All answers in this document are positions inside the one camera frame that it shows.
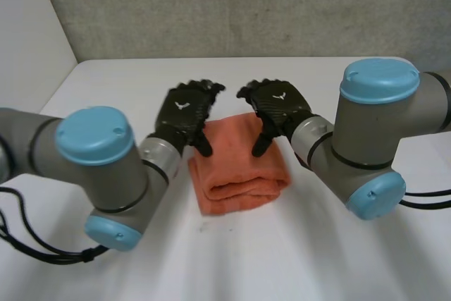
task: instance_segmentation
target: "light blue cap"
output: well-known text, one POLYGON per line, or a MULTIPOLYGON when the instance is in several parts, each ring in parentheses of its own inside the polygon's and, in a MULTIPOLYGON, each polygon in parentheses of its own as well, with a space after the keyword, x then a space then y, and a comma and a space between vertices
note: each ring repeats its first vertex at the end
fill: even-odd
POLYGON ((94 215, 87 218, 85 233, 100 245, 121 252, 135 248, 142 237, 131 227, 94 215))
POLYGON ((67 160, 101 166, 123 158, 134 145, 134 137, 121 111, 96 106, 64 119, 56 129, 55 144, 67 160))
POLYGON ((346 67, 340 93, 358 104, 388 104, 411 96, 419 84, 419 71, 410 63, 369 58, 346 67))
POLYGON ((406 183, 397 172, 374 178, 356 190, 346 208, 363 220, 378 218, 392 211, 406 193, 406 183))

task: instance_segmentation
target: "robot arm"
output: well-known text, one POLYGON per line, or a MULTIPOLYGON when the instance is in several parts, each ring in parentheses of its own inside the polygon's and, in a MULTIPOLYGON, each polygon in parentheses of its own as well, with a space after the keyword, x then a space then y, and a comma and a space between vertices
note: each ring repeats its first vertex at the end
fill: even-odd
POLYGON ((29 173, 79 185, 94 209, 85 232, 120 251, 139 242, 180 163, 183 147, 211 147, 202 128, 224 87, 208 80, 169 91, 155 133, 136 147, 126 117, 93 107, 66 119, 0 109, 0 183, 29 173))
POLYGON ((419 73, 402 61, 352 63, 340 86, 335 126, 314 115, 288 82, 251 82, 238 97, 263 121, 254 155, 273 137, 287 136, 301 164, 368 220, 393 210, 405 194, 404 180, 391 167, 400 140, 451 130, 449 84, 451 72, 419 73))

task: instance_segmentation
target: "orange towel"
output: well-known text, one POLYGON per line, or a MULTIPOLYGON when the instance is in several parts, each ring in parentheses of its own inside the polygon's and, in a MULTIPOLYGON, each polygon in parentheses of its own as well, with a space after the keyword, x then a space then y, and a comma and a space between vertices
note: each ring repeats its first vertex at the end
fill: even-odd
POLYGON ((255 113, 208 122, 204 132, 213 148, 205 158, 195 150, 188 162, 199 208, 203 214, 253 209, 271 202, 290 184, 275 142, 259 157, 251 154, 261 131, 255 113))

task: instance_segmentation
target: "black cable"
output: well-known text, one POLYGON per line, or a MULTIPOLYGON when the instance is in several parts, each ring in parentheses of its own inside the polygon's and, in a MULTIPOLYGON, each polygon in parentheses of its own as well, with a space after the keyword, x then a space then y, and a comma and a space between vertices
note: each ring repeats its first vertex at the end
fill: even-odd
POLYGON ((8 223, 6 221, 6 217, 2 210, 0 209, 0 238, 8 242, 11 246, 13 246, 19 252, 28 255, 29 257, 34 257, 40 261, 49 263, 49 264, 77 264, 78 262, 90 262, 94 260, 95 257, 105 253, 108 248, 104 246, 97 246, 95 248, 89 248, 87 250, 83 250, 82 252, 66 252, 64 250, 59 250, 55 247, 52 247, 48 243, 44 242, 33 230, 30 222, 28 221, 27 214, 25 212, 25 200, 23 196, 15 189, 8 187, 0 187, 0 192, 8 193, 14 195, 18 199, 20 216, 22 218, 23 224, 27 229, 28 233, 32 236, 32 238, 39 243, 46 250, 53 252, 55 254, 48 254, 40 252, 30 246, 24 244, 23 242, 17 240, 9 233, 8 223))
POLYGON ((451 201, 444 202, 434 202, 432 204, 417 204, 415 202, 409 202, 405 200, 401 200, 400 204, 402 206, 415 208, 415 209, 424 209, 424 210, 437 210, 437 209, 446 209, 451 207, 451 201))
POLYGON ((409 193, 406 195, 408 197, 444 197, 446 195, 451 195, 451 190, 438 190, 437 192, 425 192, 425 193, 409 193))

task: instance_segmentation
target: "table surface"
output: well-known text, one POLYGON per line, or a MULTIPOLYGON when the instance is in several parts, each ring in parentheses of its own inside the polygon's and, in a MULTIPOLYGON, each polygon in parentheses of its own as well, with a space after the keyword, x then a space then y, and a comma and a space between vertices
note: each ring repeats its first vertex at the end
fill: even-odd
MULTIPOLYGON (((78 65, 42 113, 64 117, 96 105, 127 115, 139 143, 152 131, 169 87, 222 82, 211 119, 251 111, 235 93, 252 79, 289 80, 331 122, 345 67, 357 58, 143 59, 78 65)), ((138 247, 89 264, 52 266, 0 242, 0 300, 451 300, 451 211, 399 206, 376 221, 349 213, 283 138, 293 184, 270 204, 225 216, 199 213, 184 162, 138 247)), ((448 189, 451 135, 403 140, 393 167, 408 191, 448 189)), ((38 234, 66 250, 94 243, 82 226, 92 207, 74 185, 21 176, 38 234)), ((12 197, 1 196, 12 233, 33 243, 12 197)))

